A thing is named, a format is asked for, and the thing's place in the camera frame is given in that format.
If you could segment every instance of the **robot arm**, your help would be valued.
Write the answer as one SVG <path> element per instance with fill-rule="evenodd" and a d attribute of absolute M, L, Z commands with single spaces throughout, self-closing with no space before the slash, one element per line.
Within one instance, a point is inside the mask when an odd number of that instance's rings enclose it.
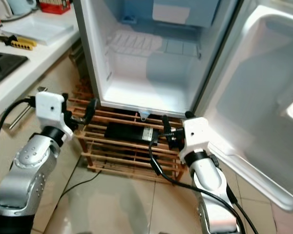
<path fill-rule="evenodd" d="M 189 167 L 192 186 L 216 195 L 232 207 L 228 197 L 228 192 L 231 190 L 226 177 L 207 153 L 209 152 L 208 121 L 202 117 L 192 116 L 191 119 L 183 122 L 183 129 L 175 133 L 170 131 L 166 117 L 163 117 L 163 124 L 164 132 L 175 136 L 167 139 L 168 145 L 181 149 L 179 158 Z M 199 203 L 198 213 L 203 234 L 240 233 L 236 217 L 220 201 L 204 193 L 195 192 L 195 195 Z"/>
<path fill-rule="evenodd" d="M 39 92 L 36 115 L 42 132 L 34 133 L 16 153 L 9 173 L 0 184 L 0 234 L 29 234 L 48 176 L 60 148 L 71 140 L 78 124 L 88 124 L 96 107 L 92 100 L 84 118 L 74 119 L 66 110 L 67 95 Z"/>

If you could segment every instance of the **white tray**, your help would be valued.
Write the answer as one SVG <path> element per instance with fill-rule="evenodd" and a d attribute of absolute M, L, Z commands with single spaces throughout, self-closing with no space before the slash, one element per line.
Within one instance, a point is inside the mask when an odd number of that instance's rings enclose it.
<path fill-rule="evenodd" d="M 1 31 L 7 36 L 22 36 L 40 44 L 50 45 L 73 29 L 72 24 L 30 16 L 3 26 Z"/>

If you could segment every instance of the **wooden slat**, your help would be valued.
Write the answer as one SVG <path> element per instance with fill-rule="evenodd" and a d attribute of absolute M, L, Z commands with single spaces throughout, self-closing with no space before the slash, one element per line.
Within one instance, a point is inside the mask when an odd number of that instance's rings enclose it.
<path fill-rule="evenodd" d="M 104 134 L 102 133 L 93 133 L 93 132 L 89 132 L 89 131 L 84 131 L 84 133 L 86 135 L 91 135 L 91 136 L 96 136 L 96 137 L 101 137 L 104 138 Z M 157 143 L 157 147 L 158 148 L 162 148 L 162 149 L 169 149 L 167 144 L 163 144 L 163 143 Z"/>
<path fill-rule="evenodd" d="M 84 93 L 84 92 L 80 92 L 80 91 L 72 91 L 73 94 L 76 94 L 76 95 L 80 95 L 80 96 L 83 96 L 85 98 L 93 98 L 94 95 L 93 94 L 89 94 L 89 93 Z"/>
<path fill-rule="evenodd" d="M 110 160 L 110 161 L 114 161 L 114 162 L 128 163 L 128 164 L 133 164 L 136 166 L 152 168 L 151 164 L 148 162 L 139 162 L 139 161 L 127 160 L 127 159 L 122 159 L 122 158 L 117 158 L 117 157 L 94 155 L 94 154 L 89 154 L 89 153 L 82 153 L 82 156 L 95 157 L 97 159 L 104 159 L 104 160 Z M 179 171 L 177 168 L 168 167 L 168 166 L 162 166 L 162 169 L 166 170 L 166 171 Z"/>
<path fill-rule="evenodd" d="M 91 92 L 89 91 L 89 87 L 88 87 L 88 86 L 84 86 L 84 85 L 82 85 L 82 84 L 76 84 L 75 87 L 78 89 L 78 91 L 80 91 L 80 90 L 84 90 L 83 93 L 87 93 L 87 94 L 91 93 Z"/>
<path fill-rule="evenodd" d="M 82 103 L 82 104 L 88 104 L 89 101 L 84 101 L 84 100 L 80 100 L 80 99 L 76 99 L 76 98 L 69 98 L 68 99 L 71 102 L 77 102 L 77 103 Z M 84 107 L 80 107 L 80 106 L 71 106 L 70 108 L 75 108 L 76 110 L 80 110 L 80 111 L 85 111 L 86 108 Z M 117 116 L 117 117 L 126 117 L 126 118 L 133 118 L 133 119 L 140 119 L 140 117 L 137 115 L 131 116 L 131 115 L 127 115 L 127 114 L 121 114 L 121 113 L 117 113 L 117 112 L 109 112 L 109 111 L 102 111 L 102 110 L 96 110 L 96 115 L 102 115 L 102 114 L 106 114 L 106 115 L 113 115 L 113 116 Z M 158 124 L 163 124 L 162 121 L 160 119 L 154 119 L 154 118 L 147 118 L 146 121 L 150 121 L 153 123 L 158 123 Z M 182 126 L 181 122 L 173 122 L 170 121 L 169 122 L 171 125 L 174 126 Z"/>
<path fill-rule="evenodd" d="M 94 170 L 102 170 L 105 172 L 110 172 L 112 174 L 119 174 L 123 176 L 128 176 L 128 177 L 133 177 L 133 178 L 140 178 L 140 179 L 146 179 L 146 180 L 151 180 L 151 181 L 157 181 L 161 183 L 168 183 L 165 179 L 159 178 L 159 177 L 152 177 L 152 176 L 147 176 L 147 175 L 142 175 L 139 173 L 134 173 L 134 172 L 124 172 L 124 171 L 117 171 L 114 169 L 109 169 L 109 168 L 98 168 L 96 166 L 88 166 L 89 169 L 94 169 Z"/>
<path fill-rule="evenodd" d="M 140 149 L 146 149 L 146 150 L 148 150 L 148 146 L 139 145 L 139 144 L 132 144 L 132 143 L 123 142 L 123 141 L 114 141 L 114 140 L 93 138 L 93 137 L 82 136 L 82 135 L 76 135 L 76 138 L 84 139 L 84 140 L 93 140 L 93 141 L 96 141 L 96 142 L 107 143 L 107 144 L 128 146 L 128 147 L 133 147 L 133 148 L 137 147 L 137 148 L 140 148 Z M 159 151 L 159 152 L 163 152 L 163 153 L 168 153 L 168 154 L 178 154 L 176 151 L 166 150 L 166 149 L 161 149 L 161 148 L 156 148 L 154 146 L 152 147 L 152 150 Z"/>
<path fill-rule="evenodd" d="M 83 117 L 83 113 L 77 113 L 73 112 L 74 116 L 79 116 Z M 123 124 L 130 124 L 130 125 L 136 125 L 136 126 L 143 126 L 143 127 L 150 127 L 154 129 L 159 129 L 163 130 L 164 127 L 156 124 L 151 124 L 151 123 L 145 123 L 145 122 L 134 122 L 132 120 L 125 120 L 125 119 L 118 119 L 118 118 L 110 118 L 110 117 L 105 117 L 105 116 L 97 116 L 95 115 L 92 118 L 92 121 L 102 121 L 102 122 L 114 122 L 114 123 L 123 123 Z"/>
<path fill-rule="evenodd" d="M 88 128 L 101 129 L 101 130 L 106 130 L 107 129 L 107 127 L 101 126 L 101 125 L 97 125 L 97 124 L 88 124 L 87 127 Z"/>
<path fill-rule="evenodd" d="M 148 161 L 148 157 L 141 157 L 141 156 L 136 156 L 136 155 L 127 155 L 127 154 L 121 154 L 121 153 L 116 153 L 116 152 L 109 152 L 109 151 L 102 151 L 102 150 L 91 150 L 91 154 L 107 154 L 111 156 L 118 156 L 118 157 L 128 157 L 132 159 L 140 159 L 140 160 L 145 160 Z M 167 164 L 167 165 L 173 165 L 176 166 L 176 169 L 178 169 L 178 166 L 180 166 L 180 163 L 176 163 L 173 161 L 165 161 L 165 160 L 157 160 L 159 163 L 162 164 Z"/>
<path fill-rule="evenodd" d="M 157 176 L 156 173 L 153 170 L 149 170 L 146 168 L 136 167 L 136 166 L 128 166 L 128 165 L 122 165 L 122 164 L 115 164 L 115 163 L 109 163 L 109 162 L 102 162 L 102 161 L 96 161 L 95 158 L 93 158 L 93 165 L 99 168 L 109 168 L 109 169 L 115 169 L 123 172 L 138 172 L 141 175 L 151 176 L 151 177 L 160 177 Z"/>
<path fill-rule="evenodd" d="M 121 150 L 132 151 L 132 148 L 119 147 L 119 146 L 113 146 L 113 145 L 106 145 L 106 144 L 97 143 L 97 142 L 89 142 L 88 145 L 90 145 L 90 146 L 91 145 L 96 145 L 96 146 L 100 146 L 100 147 L 104 147 L 104 148 L 108 148 L 108 149 L 120 150 L 120 151 Z M 138 152 L 138 153 L 148 154 L 148 150 L 135 149 L 135 151 Z M 159 153 L 159 152 L 153 152 L 153 155 L 179 160 L 179 157 L 177 155 L 169 155 L 169 154 L 163 154 L 163 153 Z"/>

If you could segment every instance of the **wooden rack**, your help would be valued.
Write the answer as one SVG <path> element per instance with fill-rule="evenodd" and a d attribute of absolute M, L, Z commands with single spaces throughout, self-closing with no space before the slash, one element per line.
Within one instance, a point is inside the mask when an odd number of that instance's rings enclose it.
<path fill-rule="evenodd" d="M 89 83 L 78 85 L 73 92 L 74 96 L 68 99 L 68 109 L 76 117 L 84 116 L 85 107 L 93 98 L 88 87 L 91 87 Z M 163 130 L 160 116 L 150 116 L 142 122 L 137 112 L 100 107 L 96 110 L 92 122 L 75 134 L 83 148 L 82 156 L 87 159 L 88 168 L 93 171 L 102 170 L 105 173 L 166 182 L 151 168 L 148 145 L 104 137 L 110 122 Z M 182 126 L 180 120 L 176 118 L 171 118 L 170 124 L 176 128 Z M 153 146 L 152 150 L 167 175 L 179 181 L 187 169 L 180 163 L 178 152 L 168 148 L 165 138 L 160 138 L 158 145 Z"/>

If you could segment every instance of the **yellow handle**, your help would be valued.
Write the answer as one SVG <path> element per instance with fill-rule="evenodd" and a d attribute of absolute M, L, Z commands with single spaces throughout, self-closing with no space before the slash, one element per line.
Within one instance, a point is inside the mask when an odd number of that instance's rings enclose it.
<path fill-rule="evenodd" d="M 20 49 L 25 49 L 25 50 L 33 50 L 33 46 L 30 45 L 30 44 L 27 44 L 27 43 L 22 43 L 22 42 L 19 42 L 19 41 L 11 41 L 11 45 L 13 47 L 17 47 L 17 48 L 20 48 Z"/>
<path fill-rule="evenodd" d="M 37 46 L 37 42 L 28 38 L 18 37 L 18 42 L 23 42 L 23 43 L 31 44 L 32 46 Z"/>

